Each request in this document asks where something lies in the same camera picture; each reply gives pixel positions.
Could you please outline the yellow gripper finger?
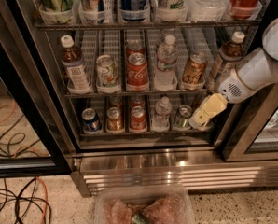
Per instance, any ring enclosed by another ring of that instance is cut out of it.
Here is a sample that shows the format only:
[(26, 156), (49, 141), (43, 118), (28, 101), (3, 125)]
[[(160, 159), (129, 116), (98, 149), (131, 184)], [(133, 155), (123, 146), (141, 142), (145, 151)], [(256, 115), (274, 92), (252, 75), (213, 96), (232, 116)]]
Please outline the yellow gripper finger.
[(189, 118), (192, 128), (198, 129), (227, 108), (228, 101), (220, 93), (207, 96)]

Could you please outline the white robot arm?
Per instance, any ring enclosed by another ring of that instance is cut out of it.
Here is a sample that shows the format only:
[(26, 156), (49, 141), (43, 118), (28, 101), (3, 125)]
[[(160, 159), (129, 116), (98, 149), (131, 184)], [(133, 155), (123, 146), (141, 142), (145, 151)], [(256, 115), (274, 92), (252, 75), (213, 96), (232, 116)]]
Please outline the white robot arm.
[(262, 35), (262, 47), (256, 48), (225, 71), (189, 118), (194, 129), (223, 112), (228, 104), (238, 104), (268, 85), (278, 83), (278, 18)]

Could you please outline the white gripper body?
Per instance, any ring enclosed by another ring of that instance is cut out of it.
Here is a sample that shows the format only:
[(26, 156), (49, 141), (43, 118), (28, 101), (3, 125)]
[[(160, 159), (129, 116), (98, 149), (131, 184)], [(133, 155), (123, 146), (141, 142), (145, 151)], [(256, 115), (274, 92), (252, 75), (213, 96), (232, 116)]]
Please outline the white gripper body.
[(215, 90), (221, 93), (230, 104), (238, 104), (256, 93), (242, 82), (234, 68), (219, 77)]

